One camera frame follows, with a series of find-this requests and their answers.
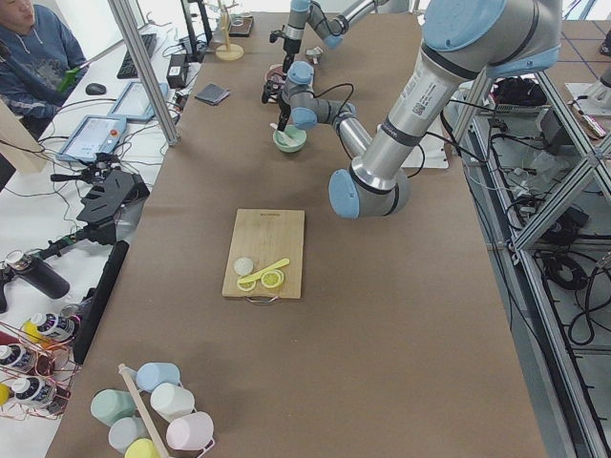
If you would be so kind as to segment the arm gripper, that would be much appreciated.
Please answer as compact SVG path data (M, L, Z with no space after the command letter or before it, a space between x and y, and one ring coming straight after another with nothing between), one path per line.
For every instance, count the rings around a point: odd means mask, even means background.
M280 107L281 113L278 117L277 131L283 132L288 124L290 105L283 99L283 89L285 81L283 79L267 79L263 85L261 101L263 104L275 103Z
M283 61L283 73L287 73L294 62L294 53L299 53L302 45L302 30L296 28L285 28L272 31L269 35L269 42L275 43L278 39L284 40L283 49L286 52Z

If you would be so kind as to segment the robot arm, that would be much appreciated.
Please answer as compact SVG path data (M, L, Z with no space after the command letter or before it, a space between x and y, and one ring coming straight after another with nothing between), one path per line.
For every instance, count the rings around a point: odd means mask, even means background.
M334 49L341 44L353 24L386 4L387 1L355 1L344 12L330 17L324 13L317 1L291 1L287 24L272 31L269 36L270 43L275 43L278 39L284 40L282 72L287 74L295 56L300 52L307 26L312 28L328 48Z
M405 206L410 185L402 166L461 84L481 73L499 78L546 70L560 50L559 1L432 1L412 76L369 135L352 104L314 94L314 69L295 56L306 27L335 48L353 23L380 5L357 1L327 18L317 2L293 1L286 26L270 34L272 41L283 39L285 52L284 83L276 92L278 129L287 123L304 131L330 125L350 157L328 184L330 205L344 219L385 217Z

